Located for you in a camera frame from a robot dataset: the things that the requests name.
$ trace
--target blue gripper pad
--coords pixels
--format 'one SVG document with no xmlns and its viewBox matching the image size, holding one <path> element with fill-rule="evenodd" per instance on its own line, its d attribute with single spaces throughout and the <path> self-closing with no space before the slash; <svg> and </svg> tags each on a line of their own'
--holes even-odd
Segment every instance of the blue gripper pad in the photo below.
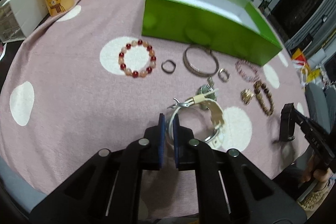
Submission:
<svg viewBox="0 0 336 224">
<path fill-rule="evenodd" d="M 179 168 L 179 140 L 178 140 L 178 129 L 179 129 L 179 116 L 178 114 L 173 120 L 173 136 L 174 136 L 174 155 L 175 155 L 175 167 Z"/>
<path fill-rule="evenodd" d="M 159 166 L 162 168 L 163 166 L 163 149 L 165 145 L 165 116 L 160 113 L 159 117 L 159 133 L 160 133 L 160 143 L 158 146 L 158 152 L 159 152 Z"/>
</svg>

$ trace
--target bear illustration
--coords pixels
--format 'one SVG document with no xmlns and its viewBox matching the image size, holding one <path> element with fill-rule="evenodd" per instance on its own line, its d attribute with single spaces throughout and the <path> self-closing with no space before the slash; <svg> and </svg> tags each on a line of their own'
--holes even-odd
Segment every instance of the bear illustration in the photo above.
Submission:
<svg viewBox="0 0 336 224">
<path fill-rule="evenodd" d="M 50 8 L 50 15 L 56 16 L 58 13 L 65 12 L 64 7 L 61 5 L 61 0 L 47 0 L 47 4 Z"/>
</svg>

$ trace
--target open box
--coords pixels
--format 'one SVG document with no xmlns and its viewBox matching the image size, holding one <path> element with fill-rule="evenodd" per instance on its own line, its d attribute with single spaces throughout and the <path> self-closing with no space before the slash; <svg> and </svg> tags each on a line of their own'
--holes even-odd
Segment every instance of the open box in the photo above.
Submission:
<svg viewBox="0 0 336 224">
<path fill-rule="evenodd" d="M 142 35 L 266 64 L 282 46 L 247 0 L 146 0 Z"/>
</svg>

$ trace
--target brown wooden bead bracelet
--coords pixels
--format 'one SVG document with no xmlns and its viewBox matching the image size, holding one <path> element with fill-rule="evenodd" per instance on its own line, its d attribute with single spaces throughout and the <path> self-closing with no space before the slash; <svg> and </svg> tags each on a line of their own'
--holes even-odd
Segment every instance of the brown wooden bead bracelet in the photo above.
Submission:
<svg viewBox="0 0 336 224">
<path fill-rule="evenodd" d="M 263 96 L 260 93 L 260 88 L 262 88 L 264 90 L 264 93 L 265 93 L 267 99 L 269 100 L 269 103 L 270 103 L 270 109 L 269 110 L 265 106 Z M 273 114 L 273 111 L 274 111 L 274 103 L 273 103 L 273 100 L 272 100 L 272 94 L 271 94 L 271 92 L 269 92 L 268 88 L 266 87 L 266 84 L 261 82 L 261 81 L 255 82 L 254 83 L 254 93 L 255 93 L 256 98 L 259 102 L 259 105 L 261 106 L 264 113 L 267 116 L 271 116 Z"/>
</svg>

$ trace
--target red and orange beaded bracelet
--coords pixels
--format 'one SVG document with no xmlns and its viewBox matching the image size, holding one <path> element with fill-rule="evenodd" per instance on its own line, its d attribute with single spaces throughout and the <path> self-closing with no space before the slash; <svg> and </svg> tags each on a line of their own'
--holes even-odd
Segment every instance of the red and orange beaded bracelet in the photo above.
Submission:
<svg viewBox="0 0 336 224">
<path fill-rule="evenodd" d="M 130 68 L 126 68 L 126 64 L 124 61 L 125 53 L 131 49 L 131 47 L 135 46 L 141 46 L 143 45 L 145 48 L 147 48 L 147 51 L 149 51 L 149 56 L 151 58 L 151 62 L 149 66 L 146 68 L 146 70 L 141 70 L 140 73 L 138 71 L 133 71 Z M 152 70 L 156 67 L 156 57 L 155 57 L 155 51 L 153 50 L 153 47 L 148 44 L 146 41 L 142 41 L 139 39 L 138 41 L 133 40 L 131 43 L 127 43 L 125 47 L 121 48 L 121 52 L 119 53 L 119 60 L 118 63 L 120 64 L 120 69 L 125 71 L 125 74 L 128 76 L 133 76 L 133 78 L 137 77 L 146 77 L 147 74 L 150 74 Z"/>
</svg>

